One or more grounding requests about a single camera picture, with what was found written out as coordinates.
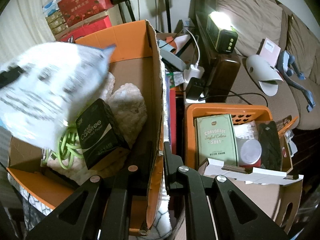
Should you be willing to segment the white plastic bag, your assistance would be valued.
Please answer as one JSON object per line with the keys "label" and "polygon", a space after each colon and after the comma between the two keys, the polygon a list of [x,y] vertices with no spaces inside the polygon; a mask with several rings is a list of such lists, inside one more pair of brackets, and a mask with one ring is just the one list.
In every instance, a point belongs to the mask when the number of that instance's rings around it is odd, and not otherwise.
{"label": "white plastic bag", "polygon": [[115,48],[48,42],[1,64],[1,72],[15,66],[25,71],[1,89],[4,127],[21,141],[56,151],[67,126],[107,78]]}

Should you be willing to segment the black tissue pack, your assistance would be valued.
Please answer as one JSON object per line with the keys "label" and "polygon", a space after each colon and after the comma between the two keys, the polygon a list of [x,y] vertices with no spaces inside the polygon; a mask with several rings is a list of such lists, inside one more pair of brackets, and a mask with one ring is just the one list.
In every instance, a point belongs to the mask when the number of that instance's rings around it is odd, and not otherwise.
{"label": "black tissue pack", "polygon": [[76,129],[89,170],[101,171],[130,151],[109,105],[102,99],[83,111],[76,120]]}

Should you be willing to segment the beige fuzzy socks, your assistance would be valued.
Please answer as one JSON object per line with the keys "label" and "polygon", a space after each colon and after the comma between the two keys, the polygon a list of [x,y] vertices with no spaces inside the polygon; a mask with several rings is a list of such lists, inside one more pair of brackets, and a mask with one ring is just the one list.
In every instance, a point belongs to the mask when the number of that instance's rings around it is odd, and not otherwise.
{"label": "beige fuzzy socks", "polygon": [[[132,147],[148,117],[146,104],[137,86],[125,83],[117,90],[113,90],[115,82],[114,75],[108,73],[94,97],[103,99],[111,107],[121,133]],[[82,185],[93,175],[103,178],[115,175],[124,165],[125,159],[123,156],[101,171],[87,169],[80,150],[76,126],[73,124],[69,125],[61,137],[57,152],[43,151],[42,164]]]}

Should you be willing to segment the orange cardboard box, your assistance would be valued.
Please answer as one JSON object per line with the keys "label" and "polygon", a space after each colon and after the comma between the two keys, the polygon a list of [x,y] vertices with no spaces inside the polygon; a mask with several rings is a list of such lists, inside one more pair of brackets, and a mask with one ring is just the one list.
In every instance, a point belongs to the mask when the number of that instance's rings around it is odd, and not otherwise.
{"label": "orange cardboard box", "polygon": [[[115,44],[111,56],[110,72],[114,75],[115,88],[125,83],[136,85],[146,103],[148,119],[136,139],[133,150],[143,153],[146,143],[153,143],[153,166],[151,170],[147,204],[157,205],[158,191],[162,183],[163,158],[163,81],[164,67],[159,58],[156,32],[148,21],[116,25],[97,31],[77,40],[78,44],[104,48]],[[46,176],[69,187],[52,172],[40,172],[42,151],[35,146],[12,138],[9,148],[9,174],[18,176],[20,171]]]}

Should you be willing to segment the brown cardboard box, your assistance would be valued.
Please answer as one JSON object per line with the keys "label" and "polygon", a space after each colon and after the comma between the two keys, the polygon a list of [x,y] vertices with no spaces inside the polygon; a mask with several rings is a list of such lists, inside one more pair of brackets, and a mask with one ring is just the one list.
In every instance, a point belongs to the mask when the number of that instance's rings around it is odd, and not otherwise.
{"label": "brown cardboard box", "polygon": [[289,233],[297,214],[302,194],[302,175],[290,175],[293,170],[290,148],[284,137],[280,139],[283,154],[282,171],[263,168],[235,167],[223,161],[209,159],[197,170],[201,175],[229,178],[264,213]]}

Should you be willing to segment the white round lid jar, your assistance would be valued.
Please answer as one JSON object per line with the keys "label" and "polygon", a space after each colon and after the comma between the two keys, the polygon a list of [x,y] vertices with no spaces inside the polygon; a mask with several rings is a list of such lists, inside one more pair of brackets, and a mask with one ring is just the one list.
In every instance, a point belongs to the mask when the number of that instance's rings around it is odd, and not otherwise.
{"label": "white round lid jar", "polygon": [[262,147],[258,140],[237,138],[236,143],[240,166],[253,165],[260,159]]}

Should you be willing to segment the black pouch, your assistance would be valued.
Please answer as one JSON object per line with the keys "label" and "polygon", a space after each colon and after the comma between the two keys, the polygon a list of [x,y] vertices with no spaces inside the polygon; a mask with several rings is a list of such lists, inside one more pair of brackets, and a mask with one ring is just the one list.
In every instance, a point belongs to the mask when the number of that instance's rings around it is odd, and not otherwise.
{"label": "black pouch", "polygon": [[267,170],[281,171],[282,153],[279,135],[274,121],[258,125],[258,140],[261,144],[261,167]]}

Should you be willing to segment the stacked small gold boxes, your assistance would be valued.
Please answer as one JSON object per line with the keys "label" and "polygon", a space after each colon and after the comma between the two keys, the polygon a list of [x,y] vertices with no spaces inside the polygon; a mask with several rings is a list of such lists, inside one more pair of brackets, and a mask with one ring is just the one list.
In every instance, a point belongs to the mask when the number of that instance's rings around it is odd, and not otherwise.
{"label": "stacked small gold boxes", "polygon": [[47,24],[53,35],[57,35],[68,28],[61,11],[55,11],[46,17]]}

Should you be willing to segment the patterned white blanket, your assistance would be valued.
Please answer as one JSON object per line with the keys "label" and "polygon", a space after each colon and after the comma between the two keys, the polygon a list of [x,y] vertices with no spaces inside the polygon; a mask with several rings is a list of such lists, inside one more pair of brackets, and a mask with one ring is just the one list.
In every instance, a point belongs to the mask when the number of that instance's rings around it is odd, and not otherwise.
{"label": "patterned white blanket", "polygon": [[[9,183],[23,199],[24,220],[27,230],[33,229],[55,207],[69,197],[74,190],[41,175],[39,172],[20,171],[18,176],[8,174]],[[130,220],[131,239],[165,239],[171,235],[169,200],[162,183],[158,191],[157,205],[135,197]]]}

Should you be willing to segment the green tissue box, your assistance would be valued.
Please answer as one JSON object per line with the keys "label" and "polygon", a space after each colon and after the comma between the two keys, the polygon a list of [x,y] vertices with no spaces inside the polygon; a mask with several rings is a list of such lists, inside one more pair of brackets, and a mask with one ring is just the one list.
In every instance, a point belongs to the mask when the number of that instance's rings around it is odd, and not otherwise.
{"label": "green tissue box", "polygon": [[227,165],[238,165],[236,136],[230,114],[198,117],[194,119],[194,127],[198,167],[209,158]]}

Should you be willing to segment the red gift box upper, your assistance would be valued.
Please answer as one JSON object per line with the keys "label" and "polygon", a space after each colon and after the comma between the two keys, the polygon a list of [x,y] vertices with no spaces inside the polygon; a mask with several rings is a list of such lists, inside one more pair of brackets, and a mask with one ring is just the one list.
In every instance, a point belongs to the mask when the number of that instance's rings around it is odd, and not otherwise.
{"label": "red gift box upper", "polygon": [[58,7],[68,27],[71,27],[114,5],[111,0],[59,0]]}

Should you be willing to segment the red collection box lower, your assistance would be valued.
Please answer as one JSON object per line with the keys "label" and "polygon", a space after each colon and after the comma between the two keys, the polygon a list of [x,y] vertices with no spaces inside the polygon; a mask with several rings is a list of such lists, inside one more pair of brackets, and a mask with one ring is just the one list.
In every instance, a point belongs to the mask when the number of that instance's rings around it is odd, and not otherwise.
{"label": "red collection box lower", "polygon": [[69,31],[67,34],[63,35],[61,38],[58,38],[58,41],[68,42],[69,40],[75,42],[77,39],[85,37],[89,34],[95,33],[97,31],[112,27],[109,16],[106,16],[103,19],[92,22],[90,24],[84,24],[81,27],[76,28],[75,30]]}

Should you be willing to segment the black charger adapter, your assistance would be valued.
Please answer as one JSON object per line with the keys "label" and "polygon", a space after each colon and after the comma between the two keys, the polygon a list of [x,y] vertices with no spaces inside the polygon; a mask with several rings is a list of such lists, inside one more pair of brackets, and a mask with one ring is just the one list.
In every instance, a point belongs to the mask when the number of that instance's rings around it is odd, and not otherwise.
{"label": "black charger adapter", "polygon": [[198,100],[204,90],[205,82],[197,77],[192,77],[185,89],[186,99]]}

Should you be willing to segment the white slipper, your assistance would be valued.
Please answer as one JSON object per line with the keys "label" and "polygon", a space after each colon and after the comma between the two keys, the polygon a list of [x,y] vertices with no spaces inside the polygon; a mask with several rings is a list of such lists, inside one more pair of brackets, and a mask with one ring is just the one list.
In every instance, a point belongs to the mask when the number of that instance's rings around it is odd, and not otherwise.
{"label": "white slipper", "polygon": [[246,68],[250,77],[264,94],[267,96],[276,95],[278,86],[283,83],[283,79],[263,57],[260,55],[249,56],[246,59]]}

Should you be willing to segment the dark brown side table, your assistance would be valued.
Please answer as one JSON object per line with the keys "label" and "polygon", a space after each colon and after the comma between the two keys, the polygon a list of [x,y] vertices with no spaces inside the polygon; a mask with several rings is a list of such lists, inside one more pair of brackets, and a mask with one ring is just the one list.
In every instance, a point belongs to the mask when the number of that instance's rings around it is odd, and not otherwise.
{"label": "dark brown side table", "polygon": [[201,66],[204,68],[202,78],[206,83],[204,97],[206,102],[224,103],[241,67],[236,54],[219,53],[215,50],[206,31],[208,16],[197,11],[196,24],[200,35]]}

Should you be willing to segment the white charger adapter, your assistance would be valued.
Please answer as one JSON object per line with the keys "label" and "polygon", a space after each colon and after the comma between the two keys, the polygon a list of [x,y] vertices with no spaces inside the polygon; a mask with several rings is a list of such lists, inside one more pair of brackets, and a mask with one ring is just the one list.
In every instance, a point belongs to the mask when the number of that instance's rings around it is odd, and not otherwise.
{"label": "white charger adapter", "polygon": [[183,78],[186,83],[188,83],[192,77],[201,79],[204,74],[204,68],[200,66],[190,65],[188,69],[183,71]]}

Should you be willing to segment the pink booklet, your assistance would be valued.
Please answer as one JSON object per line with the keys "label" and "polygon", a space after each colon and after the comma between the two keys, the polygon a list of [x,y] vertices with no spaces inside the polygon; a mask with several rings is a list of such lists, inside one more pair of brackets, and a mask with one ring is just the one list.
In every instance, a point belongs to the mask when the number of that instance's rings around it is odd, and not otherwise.
{"label": "pink booklet", "polygon": [[263,57],[272,67],[276,66],[281,48],[268,38],[264,38],[259,49],[259,55]]}

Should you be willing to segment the brown sofa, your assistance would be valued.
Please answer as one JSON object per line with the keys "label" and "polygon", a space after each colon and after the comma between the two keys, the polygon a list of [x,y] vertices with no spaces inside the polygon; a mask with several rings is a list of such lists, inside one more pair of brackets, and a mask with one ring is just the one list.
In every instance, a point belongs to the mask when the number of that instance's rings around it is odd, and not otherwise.
{"label": "brown sofa", "polygon": [[[274,120],[291,115],[299,117],[294,127],[301,130],[319,128],[319,40],[307,26],[287,7],[276,0],[194,0],[195,15],[206,21],[203,13],[212,10],[228,14],[238,32],[235,52],[241,62],[232,91],[243,94],[240,99],[231,96],[230,104],[267,105]],[[296,58],[296,63],[305,80],[292,77],[293,81],[310,90],[315,107],[308,112],[303,93],[286,83],[281,83],[274,96],[266,96],[254,83],[246,69],[248,56],[259,53],[264,39],[269,38],[281,50],[287,50]]]}

